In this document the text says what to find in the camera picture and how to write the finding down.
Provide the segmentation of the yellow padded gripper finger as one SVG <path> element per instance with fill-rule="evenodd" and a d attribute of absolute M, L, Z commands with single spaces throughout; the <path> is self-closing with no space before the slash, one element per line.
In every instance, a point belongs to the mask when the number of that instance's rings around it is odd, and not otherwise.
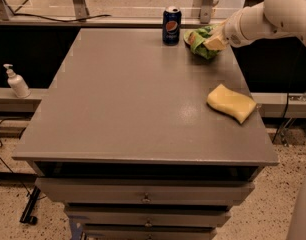
<path fill-rule="evenodd" d="M 224 50 L 228 45 L 226 38 L 223 35 L 212 35 L 204 41 L 204 46 L 208 50 Z"/>
<path fill-rule="evenodd" d="M 210 34 L 214 35 L 216 33 L 222 33 L 223 29 L 225 27 L 225 24 L 226 24 L 225 21 L 223 21 L 223 22 L 221 22 L 219 24 L 214 24 L 212 30 L 210 31 Z"/>

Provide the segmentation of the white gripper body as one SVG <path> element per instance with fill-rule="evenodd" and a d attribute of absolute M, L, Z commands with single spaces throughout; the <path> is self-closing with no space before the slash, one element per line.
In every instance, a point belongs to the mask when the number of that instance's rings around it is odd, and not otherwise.
<path fill-rule="evenodd" d="M 226 41 L 235 48 L 240 48 L 253 43 L 242 33 L 241 20 L 244 9 L 233 13 L 224 23 L 224 36 Z"/>

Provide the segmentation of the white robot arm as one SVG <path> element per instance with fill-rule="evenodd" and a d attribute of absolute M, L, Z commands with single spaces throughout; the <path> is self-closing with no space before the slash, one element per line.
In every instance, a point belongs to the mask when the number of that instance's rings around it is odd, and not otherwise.
<path fill-rule="evenodd" d="M 243 47 L 259 39 L 296 37 L 306 47 L 306 0 L 264 0 L 240 9 L 217 25 L 203 45 L 223 50 Z"/>

